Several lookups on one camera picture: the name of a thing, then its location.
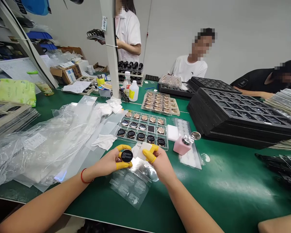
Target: white shirt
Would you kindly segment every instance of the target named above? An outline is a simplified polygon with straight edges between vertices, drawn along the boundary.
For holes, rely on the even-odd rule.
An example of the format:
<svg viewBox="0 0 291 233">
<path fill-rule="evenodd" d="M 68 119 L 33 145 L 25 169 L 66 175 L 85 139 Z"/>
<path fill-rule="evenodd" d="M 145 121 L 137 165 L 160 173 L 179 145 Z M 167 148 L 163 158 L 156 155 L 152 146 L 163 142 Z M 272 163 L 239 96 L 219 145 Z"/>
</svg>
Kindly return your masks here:
<svg viewBox="0 0 291 233">
<path fill-rule="evenodd" d="M 188 55 L 177 58 L 172 68 L 168 72 L 171 75 L 181 77 L 182 82 L 187 82 L 192 76 L 203 78 L 207 71 L 205 61 L 188 62 Z"/>
<path fill-rule="evenodd" d="M 119 14 L 119 22 L 115 33 L 119 40 L 129 45 L 141 44 L 140 23 L 137 16 L 132 11 L 122 10 Z M 133 55 L 124 49 L 118 50 L 119 61 L 139 62 L 139 56 Z"/>
</svg>

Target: black shirt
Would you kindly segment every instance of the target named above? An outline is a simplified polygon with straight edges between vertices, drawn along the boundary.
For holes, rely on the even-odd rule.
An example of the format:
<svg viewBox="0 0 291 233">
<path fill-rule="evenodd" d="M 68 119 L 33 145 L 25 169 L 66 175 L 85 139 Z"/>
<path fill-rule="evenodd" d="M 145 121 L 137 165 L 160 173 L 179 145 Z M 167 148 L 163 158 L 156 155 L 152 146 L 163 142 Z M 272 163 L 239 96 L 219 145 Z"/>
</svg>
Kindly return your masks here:
<svg viewBox="0 0 291 233">
<path fill-rule="evenodd" d="M 268 93 L 276 93 L 288 87 L 287 83 L 283 83 L 278 79 L 275 79 L 270 84 L 264 84 L 265 80 L 269 76 L 272 69 L 257 69 L 246 73 L 234 81 L 231 86 L 238 87 L 239 89 L 247 91 L 263 91 Z"/>
</svg>

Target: green tissue package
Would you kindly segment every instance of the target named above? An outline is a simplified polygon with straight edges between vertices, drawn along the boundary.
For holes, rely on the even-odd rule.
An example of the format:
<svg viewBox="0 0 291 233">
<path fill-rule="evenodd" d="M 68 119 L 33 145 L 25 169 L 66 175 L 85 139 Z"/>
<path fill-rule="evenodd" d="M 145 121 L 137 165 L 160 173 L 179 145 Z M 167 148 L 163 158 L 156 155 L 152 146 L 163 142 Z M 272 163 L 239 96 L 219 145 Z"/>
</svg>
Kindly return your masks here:
<svg viewBox="0 0 291 233">
<path fill-rule="evenodd" d="M 0 79 L 0 100 L 36 106 L 35 84 L 27 80 Z"/>
</svg>

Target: pink dispenser bottle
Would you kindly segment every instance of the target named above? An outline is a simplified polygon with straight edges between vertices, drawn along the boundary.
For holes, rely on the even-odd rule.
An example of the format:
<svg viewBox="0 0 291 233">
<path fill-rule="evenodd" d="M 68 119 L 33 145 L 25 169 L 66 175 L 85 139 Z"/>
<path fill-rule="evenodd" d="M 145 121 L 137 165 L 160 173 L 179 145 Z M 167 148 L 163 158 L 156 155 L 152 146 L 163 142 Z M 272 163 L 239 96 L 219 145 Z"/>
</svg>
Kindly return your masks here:
<svg viewBox="0 0 291 233">
<path fill-rule="evenodd" d="M 199 132 L 192 132 L 191 135 L 180 136 L 174 144 L 174 151 L 180 155 L 184 155 L 192 148 L 194 140 L 199 140 L 201 135 Z"/>
</svg>

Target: green workbench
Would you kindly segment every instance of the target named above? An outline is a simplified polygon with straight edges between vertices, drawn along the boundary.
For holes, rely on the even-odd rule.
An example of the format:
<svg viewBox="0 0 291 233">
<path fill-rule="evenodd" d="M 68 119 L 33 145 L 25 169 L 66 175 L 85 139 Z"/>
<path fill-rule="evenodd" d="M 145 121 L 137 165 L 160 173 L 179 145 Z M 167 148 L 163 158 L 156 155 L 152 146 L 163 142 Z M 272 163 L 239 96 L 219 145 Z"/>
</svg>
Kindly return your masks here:
<svg viewBox="0 0 291 233">
<path fill-rule="evenodd" d="M 137 103 L 123 103 L 123 108 L 149 113 L 141 110 L 140 104 L 146 92 L 144 89 L 152 86 L 157 86 L 157 83 L 144 84 L 139 89 Z M 60 90 L 49 97 L 38 94 L 36 108 L 41 116 L 34 124 L 50 119 L 51 109 L 59 109 L 62 105 L 78 102 L 81 98 L 81 95 Z M 196 130 L 190 115 L 185 113 L 189 101 L 176 99 L 182 111 L 178 118 L 189 121 L 192 130 Z M 97 99 L 98 102 L 105 100 L 102 97 Z M 173 117 L 167 117 L 168 124 L 173 123 Z M 112 148 L 123 143 L 133 146 L 132 143 L 116 140 Z M 171 141 L 168 157 L 178 178 L 225 232 L 257 232 L 258 222 L 291 214 L 291 191 L 275 181 L 276 174 L 254 156 L 256 152 L 291 156 L 291 151 L 255 150 L 205 139 L 195 144 L 200 154 L 205 153 L 210 158 L 202 170 L 181 164 L 178 155 L 172 150 L 174 142 Z M 0 186 L 0 198 L 11 201 L 27 203 L 39 194 L 41 192 L 35 187 L 28 188 L 16 181 Z M 185 231 L 167 190 L 160 181 L 152 183 L 142 206 L 136 210 L 111 190 L 105 177 L 97 178 L 65 213 L 151 232 Z"/>
</svg>

